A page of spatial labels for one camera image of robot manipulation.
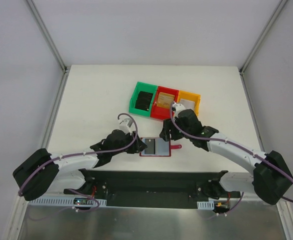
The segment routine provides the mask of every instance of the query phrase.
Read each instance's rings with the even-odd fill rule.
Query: white tabletop
[[[199,120],[228,138],[259,150],[258,138],[237,67],[155,65],[72,65],[49,142],[50,153],[80,152],[118,129],[117,115],[128,113],[136,83],[201,95]],[[162,121],[134,115],[140,137],[158,137]],[[187,139],[171,157],[121,153],[97,168],[120,171],[246,172]]]

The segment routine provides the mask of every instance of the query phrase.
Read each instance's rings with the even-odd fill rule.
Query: purple cable
[[[272,163],[268,162],[267,160],[265,160],[263,157],[259,156],[259,155],[254,155],[254,153],[252,151],[250,151],[249,149],[235,143],[235,142],[232,142],[232,141],[225,141],[225,139],[220,139],[220,138],[213,138],[213,137],[200,137],[200,136],[193,136],[191,134],[188,134],[187,132],[183,131],[175,122],[174,118],[173,118],[173,113],[172,113],[172,106],[175,102],[171,102],[170,104],[170,118],[171,118],[171,121],[173,123],[173,125],[181,132],[183,133],[184,135],[188,136],[189,138],[192,138],[192,139],[198,139],[198,140],[205,140],[205,141],[218,141],[218,142],[223,142],[223,143],[226,143],[226,144],[231,144],[243,151],[245,151],[246,153],[254,156],[255,158],[261,160],[263,163],[265,163],[266,165],[268,165],[269,167],[273,168],[274,170],[276,170],[277,172],[279,172],[280,174],[282,174],[284,177],[286,177],[292,184],[293,184],[293,178],[291,176],[289,176],[287,173],[285,173],[283,170],[281,170],[280,168],[278,168],[277,166],[273,165]],[[288,201],[288,202],[291,202],[293,203],[293,200],[290,199],[290,198],[287,198],[285,196],[282,197],[282,199]]]
[[[100,203],[99,203],[94,197],[92,197],[92,196],[88,196],[88,195],[84,195],[84,194],[82,194],[82,193],[80,193],[80,192],[78,192],[78,191],[76,191],[76,190],[74,190],[74,189],[71,189],[71,188],[69,188],[68,190],[70,190],[70,191],[73,192],[74,194],[77,194],[77,195],[83,196],[83,197],[85,197],[85,198],[91,199],[91,200],[93,200],[93,201],[96,203],[96,206],[95,206],[95,207],[91,207],[91,208],[88,209],[88,210],[77,209],[78,212],[80,212],[80,213],[93,212],[93,211],[95,211],[96,209],[98,209],[98,207],[100,206]],[[29,209],[27,209],[27,210],[26,210],[26,216],[27,216],[27,218],[30,219],[31,221],[39,222],[39,221],[42,221],[42,220],[45,220],[45,219],[52,218],[52,217],[58,215],[59,213],[63,212],[64,210],[67,210],[67,209],[73,209],[73,206],[67,206],[67,207],[61,208],[59,211],[56,211],[56,212],[54,212],[54,213],[51,214],[51,215],[48,215],[48,216],[45,216],[45,217],[42,217],[42,218],[38,218],[38,219],[36,219],[36,218],[32,218],[32,217],[30,216]]]
[[[237,201],[237,203],[236,203],[233,207],[231,207],[231,209],[230,209],[229,211],[226,212],[226,214],[229,214],[229,213],[230,213],[231,211],[233,211],[237,206],[239,206],[239,203],[242,201],[244,195],[245,195],[245,192],[243,191],[242,194],[241,194],[241,196],[240,196],[240,199]],[[215,214],[215,215],[213,215],[213,216],[210,216],[210,217],[206,218],[205,220],[210,220],[210,219],[213,219],[213,218],[218,217],[218,216],[221,216],[221,215],[224,216],[224,214],[221,214],[221,213],[218,214],[218,215]]]
[[[121,147],[121,148],[118,148],[118,149],[113,149],[113,150],[104,150],[104,151],[90,151],[90,152],[87,152],[86,155],[92,155],[92,154],[105,154],[105,153],[114,153],[114,152],[119,152],[119,151],[122,151],[122,150],[125,150],[127,148],[129,148],[136,140],[137,140],[137,137],[138,137],[138,125],[136,123],[136,121],[134,120],[134,118],[127,114],[127,113],[120,113],[118,116],[117,116],[117,119],[119,120],[120,119],[120,116],[122,115],[125,115],[125,116],[128,116],[133,124],[134,124],[134,127],[135,127],[135,136],[133,138],[133,140],[126,146],[124,147]],[[79,153],[71,153],[71,154],[68,154],[68,155],[64,155],[62,156],[61,159],[66,159],[66,158],[71,158],[71,157],[76,157],[76,156],[82,156],[83,155],[83,152],[79,152]],[[28,184],[28,182],[42,169],[44,168],[46,165],[56,161],[56,160],[59,160],[60,157],[55,157],[53,159],[50,159],[49,161],[46,161],[45,163],[43,163],[41,166],[39,166],[34,172],[31,173],[31,175],[24,181],[24,183],[22,184],[22,186],[20,187],[20,189],[18,190],[17,194],[22,197],[23,196],[23,189],[26,187],[26,185]]]
[[[91,155],[91,154],[103,154],[103,153],[113,153],[113,152],[118,152],[118,151],[122,151],[122,150],[125,150],[125,149],[127,149],[127,148],[129,148],[136,140],[137,140],[137,138],[138,138],[138,125],[137,125],[137,123],[136,123],[136,121],[134,120],[134,118],[131,116],[131,115],[129,115],[129,114],[127,114],[127,113],[120,113],[118,116],[117,116],[117,119],[119,120],[120,119],[120,116],[122,116],[122,115],[125,115],[125,116],[128,116],[131,120],[132,120],[132,122],[133,122],[133,124],[134,124],[134,127],[135,127],[135,136],[134,136],[134,138],[133,138],[133,140],[128,144],[128,145],[126,145],[126,146],[124,146],[124,147],[121,147],[121,148],[118,148],[118,149],[114,149],[114,150],[105,150],[105,151],[91,151],[91,152],[87,152],[86,154],[88,154],[88,155]],[[83,155],[83,152],[80,152],[80,153],[71,153],[71,154],[68,154],[68,155],[64,155],[64,156],[62,156],[62,159],[66,159],[66,158],[71,158],[71,157],[76,157],[76,156],[81,156],[81,155]],[[48,165],[48,164],[50,164],[50,163],[52,163],[52,162],[54,162],[54,161],[56,161],[56,160],[59,160],[60,158],[59,157],[56,157],[56,158],[53,158],[53,159],[51,159],[51,160],[49,160],[49,161],[47,161],[47,162],[45,162],[45,163],[43,163],[41,166],[39,166],[26,180],[25,180],[25,182],[22,184],[22,186],[21,186],[21,188],[19,189],[19,191],[18,191],[18,195],[20,196],[20,197],[22,197],[23,196],[23,194],[22,194],[22,191],[23,191],[23,189],[25,188],[25,186],[28,184],[28,182],[42,169],[42,168],[44,168],[46,165]],[[84,195],[84,194],[82,194],[82,193],[80,193],[80,192],[78,192],[78,191],[76,191],[76,190],[74,190],[74,189],[68,189],[68,190],[70,190],[71,192],[73,192],[74,194],[77,194],[77,195],[80,195],[80,196],[83,196],[83,197],[85,197],[85,198],[88,198],[88,199],[91,199],[91,200],[93,200],[94,202],[96,202],[96,204],[97,204],[97,206],[95,206],[95,207],[91,207],[90,209],[88,209],[88,210],[82,210],[82,209],[77,209],[77,211],[78,212],[80,212],[80,213],[87,213],[87,212],[93,212],[93,211],[95,211],[96,209],[98,209],[98,207],[100,206],[100,203],[94,198],[94,197],[91,197],[91,196],[88,196],[88,195]],[[30,216],[30,214],[29,214],[29,210],[27,210],[26,211],[26,215],[27,215],[27,217],[31,220],[31,221],[35,221],[35,222],[38,222],[38,221],[42,221],[42,220],[45,220],[45,219],[48,219],[48,218],[51,218],[51,217],[53,217],[53,216],[55,216],[55,215],[57,215],[57,214],[59,214],[59,213],[61,213],[62,211],[64,211],[64,210],[66,210],[66,209],[72,209],[73,207],[72,206],[68,206],[68,207],[64,207],[64,208],[62,208],[62,209],[60,209],[59,211],[56,211],[56,212],[54,212],[53,214],[51,214],[51,215],[49,215],[49,216],[45,216],[45,217],[42,217],[42,218],[39,218],[39,219],[35,219],[35,218],[32,218],[31,216]]]

